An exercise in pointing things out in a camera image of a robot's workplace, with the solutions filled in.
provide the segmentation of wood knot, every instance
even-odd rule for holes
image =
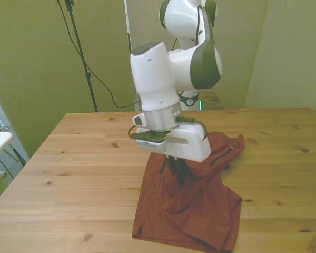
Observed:
[[[292,127],[295,129],[301,129],[298,125],[292,125]]]
[[[83,238],[83,241],[84,242],[88,242],[91,240],[91,238],[93,238],[93,235],[91,233],[87,233],[84,238]]]
[[[116,148],[116,149],[118,149],[118,148],[120,147],[120,146],[118,146],[118,144],[115,143],[115,142],[113,142],[111,145],[112,145],[113,148]]]
[[[252,139],[252,138],[247,138],[247,140],[249,140],[250,142],[252,142],[253,144],[260,144],[256,139]]]
[[[63,172],[59,176],[60,177],[67,177],[67,176],[70,176],[70,173],[69,172]]]

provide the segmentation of red cloth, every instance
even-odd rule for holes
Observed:
[[[208,134],[211,155],[187,161],[192,174],[183,187],[165,168],[165,156],[151,153],[144,172],[132,237],[201,250],[232,251],[238,236],[241,197],[221,182],[220,171],[243,149],[244,140]]]

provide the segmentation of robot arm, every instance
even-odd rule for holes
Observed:
[[[221,77],[212,33],[215,13],[212,0],[165,1],[161,23],[185,49],[167,52],[163,42],[155,42],[132,52],[132,74],[143,113],[133,118],[139,127],[129,136],[140,148],[198,162],[210,155],[204,127],[182,117],[178,92],[212,88]]]

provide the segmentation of black cable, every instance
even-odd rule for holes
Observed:
[[[91,84],[91,80],[90,80],[91,73],[88,72],[88,69],[86,67],[86,63],[85,63],[85,59],[84,59],[84,55],[83,55],[83,50],[82,50],[81,43],[80,43],[80,37],[78,36],[78,32],[77,32],[77,28],[76,28],[76,24],[75,24],[75,20],[74,20],[73,8],[72,8],[72,0],[65,0],[65,5],[67,7],[67,10],[68,10],[69,15],[70,15],[70,19],[71,19],[72,24],[73,24],[73,29],[74,29],[74,32],[75,32],[78,49],[80,50],[80,56],[81,56],[81,59],[82,59],[82,62],[83,62],[85,78],[86,78],[86,80],[88,82],[91,99],[92,99],[93,104],[94,104],[94,109],[95,109],[95,112],[98,112],[96,99],[95,99],[95,94],[94,94],[94,90],[93,90],[93,87],[92,87],[92,84]]]
[[[196,24],[196,35],[195,35],[195,45],[198,45],[198,36],[199,36],[199,27],[200,27],[200,12],[199,9],[202,9],[201,5],[198,5],[196,10],[198,12],[198,21]]]
[[[71,37],[70,30],[69,30],[68,23],[67,23],[67,19],[65,18],[65,15],[64,15],[62,6],[61,6],[61,4],[60,4],[60,0],[57,0],[57,3],[58,3],[58,6],[60,7],[60,10],[61,10],[61,13],[62,13],[62,16],[63,16],[63,20],[64,20],[64,23],[65,23],[65,26],[66,26],[66,28],[67,28],[67,32],[68,32],[68,35],[69,35],[69,39],[70,39],[70,41],[72,42],[73,46],[75,47],[75,49],[76,49],[77,53],[79,54],[79,56],[82,58],[82,56],[81,56],[81,54],[80,54],[78,48],[76,47],[76,45],[75,45],[75,43],[74,43],[74,41],[73,41],[73,39],[72,39],[72,37]],[[117,108],[119,108],[119,109],[121,109],[121,108],[126,108],[126,107],[129,107],[129,106],[135,105],[135,104],[137,104],[137,103],[139,103],[139,102],[141,101],[141,100],[139,100],[139,101],[137,101],[137,102],[134,102],[134,103],[129,104],[129,105],[126,105],[126,106],[118,106],[118,105],[116,104],[115,100],[114,100],[114,96],[113,96],[113,94],[112,94],[112,91],[109,89],[109,87],[106,86],[106,84],[92,71],[92,69],[88,66],[87,63],[85,63],[85,65],[86,65],[86,67],[88,68],[88,70],[90,70],[90,72],[94,75],[94,77],[96,77],[97,80],[99,80],[100,83],[102,83],[103,86],[109,91],[109,93],[110,93],[110,95],[111,95],[112,102],[113,102],[113,104],[114,104]]]
[[[177,42],[177,38],[175,39],[174,43],[173,43],[173,47],[172,47],[172,51],[174,50],[174,46],[175,46],[175,43]]]

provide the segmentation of wood grain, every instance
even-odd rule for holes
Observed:
[[[195,252],[131,238],[149,152],[127,137],[135,112],[67,114],[0,197],[0,253]],[[316,113],[187,112],[244,134],[222,172],[243,198],[234,252],[316,253]]]

